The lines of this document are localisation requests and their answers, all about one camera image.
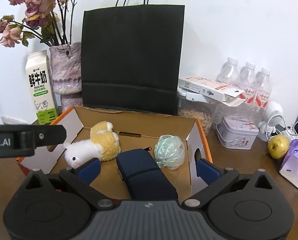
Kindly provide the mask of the white pink flat carton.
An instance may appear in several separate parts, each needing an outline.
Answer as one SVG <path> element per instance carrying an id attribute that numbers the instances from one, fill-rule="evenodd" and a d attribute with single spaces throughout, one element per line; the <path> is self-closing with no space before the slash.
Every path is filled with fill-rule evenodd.
<path id="1" fill-rule="evenodd" d="M 178 94 L 188 101 L 222 103 L 229 107 L 237 107 L 246 101 L 245 98 L 241 98 L 243 92 L 244 90 L 229 84 L 199 76 L 178 79 Z"/>

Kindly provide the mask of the yellow white plush toy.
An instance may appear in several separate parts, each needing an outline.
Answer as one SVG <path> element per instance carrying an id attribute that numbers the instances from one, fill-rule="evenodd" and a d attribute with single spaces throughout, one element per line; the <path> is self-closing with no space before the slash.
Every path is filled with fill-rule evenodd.
<path id="1" fill-rule="evenodd" d="M 64 158 L 69 166 L 78 168 L 93 158 L 111 161 L 121 153 L 119 136 L 113 132 L 113 124 L 102 121 L 90 129 L 90 138 L 65 144 Z"/>

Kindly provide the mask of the clear water bottle right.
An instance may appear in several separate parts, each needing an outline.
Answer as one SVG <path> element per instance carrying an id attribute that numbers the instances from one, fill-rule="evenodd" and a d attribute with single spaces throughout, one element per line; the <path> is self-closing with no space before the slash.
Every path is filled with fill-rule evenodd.
<path id="1" fill-rule="evenodd" d="M 261 70 L 256 74 L 256 90 L 253 103 L 258 107 L 265 108 L 269 102 L 269 97 L 272 92 L 272 82 L 270 74 L 271 71 L 266 68 L 261 68 Z"/>

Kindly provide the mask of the orange cardboard pumpkin box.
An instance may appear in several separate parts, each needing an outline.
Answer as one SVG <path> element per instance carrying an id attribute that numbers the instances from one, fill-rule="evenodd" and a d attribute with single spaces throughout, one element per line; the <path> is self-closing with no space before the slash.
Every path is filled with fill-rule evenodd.
<path id="1" fill-rule="evenodd" d="M 75 106 L 67 109 L 51 125 L 63 125 L 67 131 L 65 142 L 72 143 L 89 139 L 91 127 L 101 121 L 113 124 L 122 152 L 152 147 L 150 154 L 154 157 L 154 146 L 161 135 L 180 137 L 186 153 L 184 163 L 177 170 L 161 170 L 176 188 L 180 202 L 207 187 L 206 182 L 197 176 L 195 152 L 199 149 L 202 157 L 211 163 L 212 157 L 201 123 L 197 119 Z M 67 166 L 64 157 L 61 157 L 64 151 L 63 144 L 57 145 L 51 152 L 46 146 L 38 147 L 34 156 L 19 157 L 16 161 L 25 175 L 34 168 L 41 169 L 45 174 L 57 173 Z M 91 186 L 108 197 L 130 199 L 115 160 L 101 163 L 100 175 Z"/>

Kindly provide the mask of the clear water bottle middle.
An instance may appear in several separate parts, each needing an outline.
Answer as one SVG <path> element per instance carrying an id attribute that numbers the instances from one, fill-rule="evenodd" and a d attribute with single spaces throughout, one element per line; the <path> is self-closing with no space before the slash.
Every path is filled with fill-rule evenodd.
<path id="1" fill-rule="evenodd" d="M 245 103 L 252 103 L 256 92 L 254 64 L 246 62 L 246 65 L 240 70 L 237 83 L 239 89 L 244 90 L 239 95 L 239 98 L 244 99 Z"/>

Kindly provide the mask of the navy blue zip case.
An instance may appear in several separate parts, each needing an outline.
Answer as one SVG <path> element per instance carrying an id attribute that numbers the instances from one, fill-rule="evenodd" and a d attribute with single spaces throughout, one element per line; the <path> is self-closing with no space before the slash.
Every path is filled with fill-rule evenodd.
<path id="1" fill-rule="evenodd" d="M 148 149 L 119 153 L 116 164 L 132 200 L 177 200 L 176 188 L 161 171 Z"/>

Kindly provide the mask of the yellow green pear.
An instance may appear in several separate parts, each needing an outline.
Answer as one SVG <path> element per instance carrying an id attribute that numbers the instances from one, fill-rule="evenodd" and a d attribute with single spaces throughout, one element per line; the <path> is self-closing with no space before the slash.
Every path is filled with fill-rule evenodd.
<path id="1" fill-rule="evenodd" d="M 281 159 L 289 150 L 289 140 L 283 135 L 275 135 L 270 138 L 267 148 L 273 159 Z"/>

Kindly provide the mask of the purple white tissue pack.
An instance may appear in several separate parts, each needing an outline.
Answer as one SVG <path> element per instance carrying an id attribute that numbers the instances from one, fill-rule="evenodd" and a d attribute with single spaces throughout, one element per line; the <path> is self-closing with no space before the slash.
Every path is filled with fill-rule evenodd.
<path id="1" fill-rule="evenodd" d="M 291 141 L 279 173 L 298 189 L 298 139 Z"/>

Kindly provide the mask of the white green milk carton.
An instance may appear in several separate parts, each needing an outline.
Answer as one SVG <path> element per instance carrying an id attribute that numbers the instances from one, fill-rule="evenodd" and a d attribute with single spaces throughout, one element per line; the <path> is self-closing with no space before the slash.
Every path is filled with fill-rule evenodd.
<path id="1" fill-rule="evenodd" d="M 49 70 L 50 61 L 46 50 L 28 55 L 25 72 L 40 125 L 50 124 L 58 117 Z"/>

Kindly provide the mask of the clear container with seeds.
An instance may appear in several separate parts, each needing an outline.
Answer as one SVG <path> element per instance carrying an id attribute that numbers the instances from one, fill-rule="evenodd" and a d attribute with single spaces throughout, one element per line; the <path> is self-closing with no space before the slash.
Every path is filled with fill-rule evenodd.
<path id="1" fill-rule="evenodd" d="M 198 119 L 205 135 L 209 134 L 214 120 L 216 101 L 178 87 L 178 116 Z"/>

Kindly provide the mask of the clear water bottle left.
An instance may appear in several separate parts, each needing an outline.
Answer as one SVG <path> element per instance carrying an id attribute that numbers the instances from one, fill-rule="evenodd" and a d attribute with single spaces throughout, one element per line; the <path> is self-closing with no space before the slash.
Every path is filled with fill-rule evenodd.
<path id="1" fill-rule="evenodd" d="M 218 74 L 216 77 L 216 81 L 237 87 L 237 66 L 238 60 L 228 57 L 227 62 L 223 65 L 220 74 Z"/>

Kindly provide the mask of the iridescent white plastic bag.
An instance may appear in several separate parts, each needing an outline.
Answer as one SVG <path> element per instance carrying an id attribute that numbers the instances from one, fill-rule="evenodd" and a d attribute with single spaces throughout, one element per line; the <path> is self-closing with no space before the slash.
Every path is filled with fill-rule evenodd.
<path id="1" fill-rule="evenodd" d="M 180 137 L 161 135 L 154 147 L 154 158 L 160 168 L 178 169 L 185 160 L 185 147 Z"/>

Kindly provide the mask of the black paper shopping bag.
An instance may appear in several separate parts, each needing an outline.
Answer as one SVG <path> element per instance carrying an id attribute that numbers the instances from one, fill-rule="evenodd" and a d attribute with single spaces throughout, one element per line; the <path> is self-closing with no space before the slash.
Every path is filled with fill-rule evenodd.
<path id="1" fill-rule="evenodd" d="M 84 106 L 176 115 L 184 12 L 149 0 L 85 11 Z"/>

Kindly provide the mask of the purple textured vase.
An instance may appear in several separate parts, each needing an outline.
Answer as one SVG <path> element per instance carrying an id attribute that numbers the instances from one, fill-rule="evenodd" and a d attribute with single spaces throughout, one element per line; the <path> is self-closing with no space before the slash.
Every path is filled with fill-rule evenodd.
<path id="1" fill-rule="evenodd" d="M 72 106 L 82 106 L 81 42 L 49 48 L 52 87 L 61 99 L 65 112 Z"/>

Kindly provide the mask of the clear water bottle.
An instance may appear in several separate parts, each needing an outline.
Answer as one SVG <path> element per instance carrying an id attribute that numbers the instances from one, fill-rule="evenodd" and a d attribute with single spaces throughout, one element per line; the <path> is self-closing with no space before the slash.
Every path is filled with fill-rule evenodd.
<path id="1" fill-rule="evenodd" d="M 223 65 L 220 74 L 218 74 L 216 77 L 216 81 L 237 87 L 237 66 L 238 60 L 228 57 L 227 62 Z"/>
<path id="2" fill-rule="evenodd" d="M 272 92 L 272 82 L 270 74 L 271 71 L 266 68 L 261 68 L 261 70 L 256 74 L 256 90 L 253 103 L 258 107 L 265 108 L 269 102 L 269 97 Z"/>
<path id="3" fill-rule="evenodd" d="M 239 89 L 244 90 L 239 95 L 239 98 L 244 99 L 245 103 L 252 103 L 256 92 L 254 64 L 246 62 L 246 65 L 240 70 L 237 83 Z"/>

